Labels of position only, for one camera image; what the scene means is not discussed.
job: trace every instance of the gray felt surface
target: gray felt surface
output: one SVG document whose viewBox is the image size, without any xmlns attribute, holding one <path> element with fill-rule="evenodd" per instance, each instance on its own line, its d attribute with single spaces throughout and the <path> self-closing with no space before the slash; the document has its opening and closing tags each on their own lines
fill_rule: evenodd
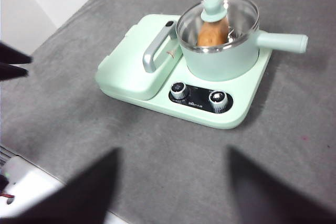
<svg viewBox="0 0 336 224">
<path fill-rule="evenodd" d="M 181 14 L 198 1 L 87 2 L 34 52 L 29 78 L 2 83 L 2 143 L 63 181 L 123 147 L 112 211 L 131 223 L 237 223 L 228 144 L 335 209 L 335 0 L 253 0 L 261 29 L 310 40 L 304 55 L 273 52 L 245 121 L 233 130 L 129 105 L 95 84 L 99 62 L 142 16 Z"/>
</svg>

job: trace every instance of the control panel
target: control panel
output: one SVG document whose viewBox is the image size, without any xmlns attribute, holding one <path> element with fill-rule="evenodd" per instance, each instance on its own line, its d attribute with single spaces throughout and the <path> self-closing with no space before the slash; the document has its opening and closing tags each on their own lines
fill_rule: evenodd
<svg viewBox="0 0 336 224">
<path fill-rule="evenodd" d="M 233 105 L 232 96 L 223 90 L 204 89 L 182 81 L 172 84 L 168 96 L 172 102 L 215 114 L 222 114 Z"/>
</svg>

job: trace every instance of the cooking pot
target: cooking pot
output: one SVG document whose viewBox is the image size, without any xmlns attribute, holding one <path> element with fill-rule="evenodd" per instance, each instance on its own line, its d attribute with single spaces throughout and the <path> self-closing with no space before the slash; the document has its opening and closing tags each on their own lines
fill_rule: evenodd
<svg viewBox="0 0 336 224">
<path fill-rule="evenodd" d="M 212 17 L 225 13 L 229 23 L 227 43 L 211 47 L 197 46 L 205 11 L 213 14 Z M 167 32 L 166 35 L 169 34 L 171 38 L 177 36 L 190 72 L 207 81 L 225 81 L 244 74 L 257 61 L 259 48 L 303 53 L 308 42 L 308 37 L 302 34 L 259 30 L 259 10 L 251 0 L 201 1 L 179 18 L 175 30 L 169 31 L 167 28 Z M 153 55 L 146 57 L 145 54 L 143 63 L 145 70 L 151 72 L 149 63 L 154 65 Z"/>
</svg>

